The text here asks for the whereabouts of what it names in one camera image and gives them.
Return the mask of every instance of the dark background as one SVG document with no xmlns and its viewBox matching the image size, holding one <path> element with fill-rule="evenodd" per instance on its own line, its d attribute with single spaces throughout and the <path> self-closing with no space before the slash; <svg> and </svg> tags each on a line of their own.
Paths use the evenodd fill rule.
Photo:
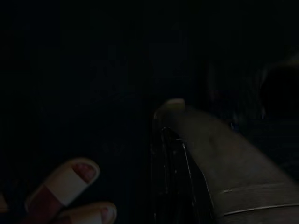
<svg viewBox="0 0 299 224">
<path fill-rule="evenodd" d="M 211 67 L 215 88 L 239 95 L 244 80 L 299 42 L 291 1 L 12 0 L 1 3 L 0 19 L 8 170 L 33 191 L 58 164 L 87 156 L 101 176 L 72 206 L 112 201 L 119 223 L 147 220 L 154 108 L 184 97 L 207 110 Z M 254 143 L 268 139 L 253 134 L 255 124 L 245 129 Z M 266 148 L 274 160 L 285 154 Z"/>
</svg>

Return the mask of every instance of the dark object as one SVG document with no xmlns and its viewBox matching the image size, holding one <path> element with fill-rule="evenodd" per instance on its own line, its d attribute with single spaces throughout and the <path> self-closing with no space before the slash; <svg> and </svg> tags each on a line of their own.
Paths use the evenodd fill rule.
<svg viewBox="0 0 299 224">
<path fill-rule="evenodd" d="M 270 117 L 296 116 L 299 112 L 299 70 L 289 66 L 270 70 L 261 88 L 261 100 Z"/>
<path fill-rule="evenodd" d="M 155 121 L 153 125 L 152 223 L 215 223 L 205 178 L 180 136 Z"/>
</svg>

